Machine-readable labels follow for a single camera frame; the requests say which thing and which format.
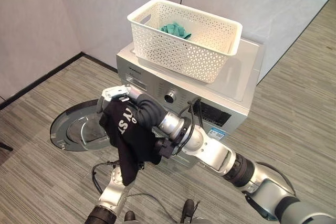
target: white plastic basket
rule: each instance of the white plastic basket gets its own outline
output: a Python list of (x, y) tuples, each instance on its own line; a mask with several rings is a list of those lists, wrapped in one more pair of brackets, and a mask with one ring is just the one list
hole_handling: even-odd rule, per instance
[[(212, 83), (238, 49), (242, 25), (167, 0), (151, 0), (130, 15), (135, 54), (160, 66)], [(177, 22), (186, 40), (159, 29)]]

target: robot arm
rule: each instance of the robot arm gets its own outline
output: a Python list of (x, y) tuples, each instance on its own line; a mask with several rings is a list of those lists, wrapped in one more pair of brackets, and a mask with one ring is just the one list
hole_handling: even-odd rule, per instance
[[(115, 97), (130, 99), (139, 105), (139, 102), (143, 101), (143, 95), (146, 94), (133, 86), (108, 88), (103, 91), (98, 107), (104, 109)], [(192, 125), (190, 119), (166, 111), (155, 99), (146, 96), (147, 114), (142, 123), (145, 127), (157, 126), (169, 136), (156, 144), (155, 149), (160, 155), (169, 158), (178, 150), (182, 150), (186, 155), (197, 157), (204, 168), (223, 177), (240, 190), (247, 202), (267, 220), (279, 220), (282, 224), (336, 223), (331, 215), (300, 202), (291, 185), (280, 174), (263, 163), (252, 162), (235, 153), (221, 142), (208, 137), (200, 126)], [(115, 171), (96, 207), (109, 209), (117, 216), (132, 185), (124, 187), (122, 181), (113, 179)]]

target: black baseboard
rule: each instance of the black baseboard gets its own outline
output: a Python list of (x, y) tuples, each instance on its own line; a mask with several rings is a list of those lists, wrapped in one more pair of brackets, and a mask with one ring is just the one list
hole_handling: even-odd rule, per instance
[(54, 68), (52, 71), (48, 72), (47, 74), (45, 74), (44, 76), (42, 76), (41, 78), (37, 79), (36, 81), (34, 81), (33, 83), (31, 83), (30, 85), (28, 85), (27, 87), (21, 89), (19, 92), (17, 92), (16, 94), (14, 94), (13, 96), (11, 96), (10, 98), (8, 98), (7, 100), (5, 100), (3, 103), (0, 103), (0, 110), (2, 110), (4, 107), (10, 105), (12, 102), (14, 102), (15, 100), (19, 99), (21, 96), (23, 96), (25, 93), (27, 93), (28, 91), (32, 90), (34, 87), (36, 87), (37, 85), (41, 84), (42, 82), (44, 82), (45, 80), (47, 80), (48, 78), (50, 78), (51, 76), (53, 76), (54, 74), (56, 74), (57, 72), (61, 71), (62, 69), (64, 69), (65, 67), (67, 67), (68, 65), (70, 65), (71, 63), (73, 63), (74, 61), (78, 60), (81, 57), (85, 57), (89, 60), (92, 60), (93, 62), (113, 71), (118, 73), (117, 69), (107, 65), (106, 63), (90, 56), (87, 55), (84, 52), (80, 52), (79, 54), (73, 56), (71, 59), (67, 60), (66, 62), (62, 63), (61, 65), (59, 65), (58, 67)]
[(101, 65), (102, 67), (105, 67), (105, 68), (107, 68), (107, 69), (109, 69), (109, 70), (111, 70), (115, 73), (118, 73), (118, 70), (116, 68), (114, 68), (110, 65), (107, 65), (105, 62), (102, 62), (101, 60), (98, 60), (98, 59), (92, 57), (91, 55), (87, 55), (86, 53), (83, 52), (83, 57), (85, 57), (89, 60), (92, 60), (93, 62), (95, 62), (95, 63)]

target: silver washing machine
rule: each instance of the silver washing machine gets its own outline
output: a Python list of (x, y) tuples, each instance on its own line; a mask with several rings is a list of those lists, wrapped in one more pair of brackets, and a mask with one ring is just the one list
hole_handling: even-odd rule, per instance
[[(133, 44), (117, 54), (117, 67), (123, 84), (137, 86), (175, 113), (179, 113), (188, 101), (201, 97), (205, 132), (214, 139), (224, 141), (249, 113), (262, 56), (259, 44), (241, 39), (237, 54), (228, 58), (211, 84), (138, 58)], [(96, 100), (77, 104), (57, 117), (50, 129), (53, 144), (68, 151), (97, 150), (109, 146), (109, 139), (98, 123), (100, 115), (96, 114), (96, 104)], [(182, 115), (191, 117), (190, 111)]]

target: black cable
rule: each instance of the black cable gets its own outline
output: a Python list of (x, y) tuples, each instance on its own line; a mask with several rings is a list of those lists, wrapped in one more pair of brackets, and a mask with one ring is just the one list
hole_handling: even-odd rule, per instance
[(192, 124), (191, 124), (189, 135), (188, 135), (187, 139), (184, 141), (184, 143), (179, 146), (175, 155), (177, 155), (178, 153), (181, 152), (182, 148), (188, 143), (189, 139), (191, 138), (191, 136), (194, 132), (194, 128), (195, 128), (194, 109), (193, 109), (193, 106), (192, 106), (191, 103), (190, 103), (190, 111), (191, 111), (191, 122), (192, 122)]
[(286, 177), (285, 174), (283, 174), (279, 169), (275, 168), (274, 166), (270, 165), (270, 164), (267, 164), (265, 162), (256, 162), (257, 164), (259, 165), (263, 165), (263, 166), (266, 166), (272, 170), (274, 170), (275, 172), (277, 172), (278, 174), (280, 174), (281, 177), (283, 177), (283, 179), (285, 180), (285, 182), (287, 183), (287, 185), (290, 186), (290, 188), (293, 190), (294, 192), (294, 196), (296, 196), (296, 192), (294, 190), (294, 187), (293, 187), (293, 184), (291, 183), (291, 181)]
[(202, 120), (202, 105), (201, 105), (201, 99), (198, 99), (198, 120), (199, 120), (199, 124), (200, 124), (200, 127), (203, 128), (203, 120)]
[(194, 214), (198, 208), (198, 204), (201, 203), (201, 201), (199, 200), (197, 203), (196, 203), (196, 206), (194, 207), (194, 211), (193, 211), (193, 214), (190, 216), (190, 223), (192, 222), (193, 220), (193, 217), (194, 217)]
[(167, 209), (164, 207), (164, 205), (157, 199), (155, 198), (153, 195), (151, 194), (145, 194), (145, 193), (139, 193), (139, 194), (131, 194), (127, 197), (133, 197), (133, 196), (148, 196), (152, 199), (154, 199), (157, 203), (159, 203), (159, 205), (162, 207), (162, 209), (165, 211), (165, 213), (167, 214), (167, 216), (169, 216), (169, 218), (174, 222), (177, 223), (177, 221), (173, 218), (173, 216), (167, 211)]
[(102, 194), (103, 193), (103, 190), (101, 189), (97, 179), (96, 179), (96, 168), (98, 166), (101, 166), (101, 165), (113, 165), (113, 167), (115, 167), (116, 165), (120, 165), (119, 164), (119, 161), (115, 161), (115, 162), (110, 162), (110, 161), (107, 161), (107, 162), (104, 162), (104, 163), (99, 163), (97, 165), (95, 165), (92, 170), (91, 170), (91, 179), (92, 179), (92, 182), (95, 186), (95, 188), (97, 189), (97, 191), (99, 192), (99, 194)]
[[(192, 121), (192, 125), (191, 125), (191, 128), (190, 128), (190, 132), (189, 132), (189, 136), (187, 137), (187, 139), (183, 142), (183, 144), (181, 144), (179, 146), (179, 148), (177, 149), (177, 152), (175, 153), (175, 155), (177, 155), (178, 153), (181, 152), (182, 148), (188, 143), (188, 141), (190, 140), (193, 132), (194, 132), (194, 129), (195, 129), (195, 118), (194, 118), (194, 104), (197, 102), (197, 101), (201, 101), (201, 97), (195, 97), (192, 101), (188, 101), (188, 106), (184, 107), (180, 112), (179, 112), (179, 116), (181, 116), (183, 114), (184, 111), (186, 111), (188, 108), (190, 109), (190, 113), (191, 113), (191, 121)], [(198, 112), (198, 119), (199, 119), (199, 122), (200, 124), (203, 125), (203, 121), (202, 121), (202, 115), (201, 113)]]

